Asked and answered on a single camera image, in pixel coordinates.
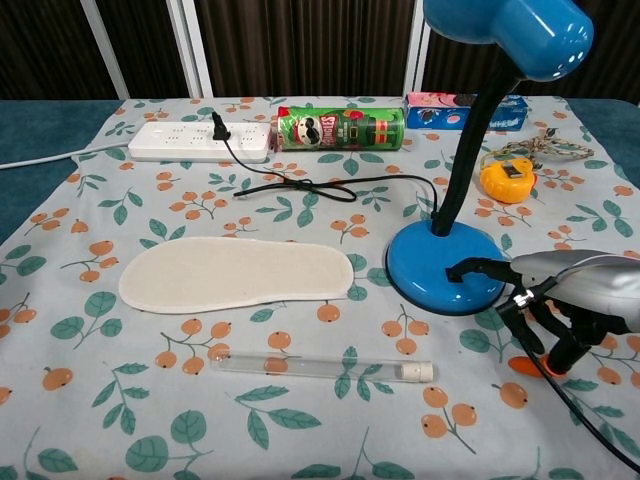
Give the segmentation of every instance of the glass test tube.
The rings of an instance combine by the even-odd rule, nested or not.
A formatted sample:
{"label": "glass test tube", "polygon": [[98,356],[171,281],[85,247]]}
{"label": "glass test tube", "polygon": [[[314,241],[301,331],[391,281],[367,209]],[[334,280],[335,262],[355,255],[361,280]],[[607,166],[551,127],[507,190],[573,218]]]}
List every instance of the glass test tube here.
{"label": "glass test tube", "polygon": [[219,352],[212,368],[223,372],[272,373],[318,378],[337,378],[345,369],[367,380],[426,383],[433,380],[433,364],[406,360],[361,357],[321,357],[284,353]]}

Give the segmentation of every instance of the white cap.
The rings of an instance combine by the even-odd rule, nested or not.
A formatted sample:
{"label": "white cap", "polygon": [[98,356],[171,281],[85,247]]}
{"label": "white cap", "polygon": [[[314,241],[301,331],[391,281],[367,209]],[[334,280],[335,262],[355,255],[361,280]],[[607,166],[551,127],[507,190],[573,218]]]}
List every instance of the white cap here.
{"label": "white cap", "polygon": [[427,383],[433,380],[433,363],[405,362],[402,364],[402,380],[407,382]]}

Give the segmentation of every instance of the lamp base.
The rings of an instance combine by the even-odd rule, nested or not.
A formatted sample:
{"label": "lamp base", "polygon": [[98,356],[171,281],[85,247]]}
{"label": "lamp base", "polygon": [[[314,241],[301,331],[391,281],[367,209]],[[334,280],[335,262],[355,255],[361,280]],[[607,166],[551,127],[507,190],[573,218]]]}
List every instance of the lamp base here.
{"label": "lamp base", "polygon": [[411,303],[442,315],[470,315],[495,302],[504,283],[482,273],[469,273],[462,283],[448,280],[446,269],[467,257],[503,260],[484,232],[455,222],[446,237],[431,233],[431,220],[413,223],[398,232],[386,255],[393,286]]}

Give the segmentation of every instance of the oreo box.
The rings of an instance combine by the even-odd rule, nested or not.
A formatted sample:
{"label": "oreo box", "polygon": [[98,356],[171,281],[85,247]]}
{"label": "oreo box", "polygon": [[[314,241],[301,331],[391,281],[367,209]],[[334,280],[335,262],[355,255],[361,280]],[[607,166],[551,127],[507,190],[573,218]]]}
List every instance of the oreo box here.
{"label": "oreo box", "polygon": [[[462,130],[476,96],[435,92],[411,92],[405,99],[407,128]],[[490,130],[517,131],[527,117],[527,102],[507,95],[496,109]]]}

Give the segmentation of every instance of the lamp shade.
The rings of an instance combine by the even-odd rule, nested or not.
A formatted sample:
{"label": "lamp shade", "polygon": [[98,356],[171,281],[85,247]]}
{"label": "lamp shade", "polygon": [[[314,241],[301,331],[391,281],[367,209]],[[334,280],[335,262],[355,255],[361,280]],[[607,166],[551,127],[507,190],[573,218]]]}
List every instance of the lamp shade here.
{"label": "lamp shade", "polygon": [[462,43],[497,43],[530,80],[549,82],[587,56],[593,24],[571,0],[424,0],[433,30]]}

